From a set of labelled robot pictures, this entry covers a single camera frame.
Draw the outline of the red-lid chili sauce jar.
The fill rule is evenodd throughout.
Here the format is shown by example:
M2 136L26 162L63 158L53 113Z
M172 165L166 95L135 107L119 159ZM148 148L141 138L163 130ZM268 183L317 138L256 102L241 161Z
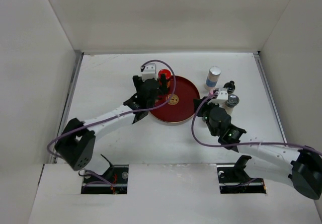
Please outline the red-lid chili sauce jar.
M169 89L171 86L171 79L172 74L168 69L161 69L158 72L158 81L161 86L166 86Z

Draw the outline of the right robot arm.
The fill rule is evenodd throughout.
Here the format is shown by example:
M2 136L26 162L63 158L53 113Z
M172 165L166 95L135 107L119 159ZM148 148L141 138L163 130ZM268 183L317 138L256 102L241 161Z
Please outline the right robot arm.
M213 96L195 99L194 116L201 117L218 144L202 146L225 148L240 153L233 175L238 181L263 178L293 187L301 195L318 200L321 197L321 152L309 147L281 142L241 142L246 130L231 123L231 116Z

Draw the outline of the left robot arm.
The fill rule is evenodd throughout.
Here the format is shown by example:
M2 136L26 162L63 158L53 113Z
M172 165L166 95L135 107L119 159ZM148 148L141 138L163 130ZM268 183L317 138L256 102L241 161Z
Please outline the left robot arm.
M111 181L112 164L94 152L95 142L121 127L140 121L154 108L156 99L169 93L165 74L158 80L134 76L133 83L136 93L115 110L90 120L74 118L68 122L54 149L74 171L85 169L96 173L102 183Z

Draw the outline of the red round tray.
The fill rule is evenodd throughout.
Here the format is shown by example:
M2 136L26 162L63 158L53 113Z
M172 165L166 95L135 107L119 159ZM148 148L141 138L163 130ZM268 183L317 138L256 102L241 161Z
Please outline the red round tray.
M183 122L194 115L194 99L199 98L199 91L190 80L176 76L176 89L172 98L163 107L150 111L150 114L167 123Z

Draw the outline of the tall silver-lid blue-label jar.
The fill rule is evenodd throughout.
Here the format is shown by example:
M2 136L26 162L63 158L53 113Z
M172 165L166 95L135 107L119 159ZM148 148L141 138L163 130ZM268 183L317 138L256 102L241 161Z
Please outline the tall silver-lid blue-label jar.
M217 66L212 66L209 69L209 72L206 78L206 82L204 85L205 89L208 91L214 89L217 85L220 75L221 75L221 69Z

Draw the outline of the clear-dome-lid spice jar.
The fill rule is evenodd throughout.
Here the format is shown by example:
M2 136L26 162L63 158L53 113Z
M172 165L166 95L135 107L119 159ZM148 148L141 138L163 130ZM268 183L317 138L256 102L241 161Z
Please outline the clear-dome-lid spice jar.
M228 99L224 103L227 114L231 115L235 106L239 104L239 97L235 94L228 95Z

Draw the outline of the black round-top grinder bottle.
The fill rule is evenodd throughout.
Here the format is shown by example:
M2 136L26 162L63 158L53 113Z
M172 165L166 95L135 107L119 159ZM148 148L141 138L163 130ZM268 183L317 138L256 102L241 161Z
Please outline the black round-top grinder bottle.
M227 89L228 94L233 94L235 91L235 82L229 81L229 82L225 83L223 87L225 89Z

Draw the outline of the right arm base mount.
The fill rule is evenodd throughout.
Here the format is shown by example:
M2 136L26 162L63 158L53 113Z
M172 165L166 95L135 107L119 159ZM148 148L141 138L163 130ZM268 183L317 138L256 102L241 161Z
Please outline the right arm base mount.
M266 194L263 179L251 178L245 172L250 156L242 155L236 163L218 164L217 176L221 194Z

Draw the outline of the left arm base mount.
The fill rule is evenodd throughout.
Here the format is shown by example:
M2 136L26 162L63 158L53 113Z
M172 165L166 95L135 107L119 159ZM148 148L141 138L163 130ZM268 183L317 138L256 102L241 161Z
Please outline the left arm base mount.
M129 166L114 165L105 156L103 159L108 163L108 169L102 175L93 171L80 170L78 175L83 178L81 194L127 194Z

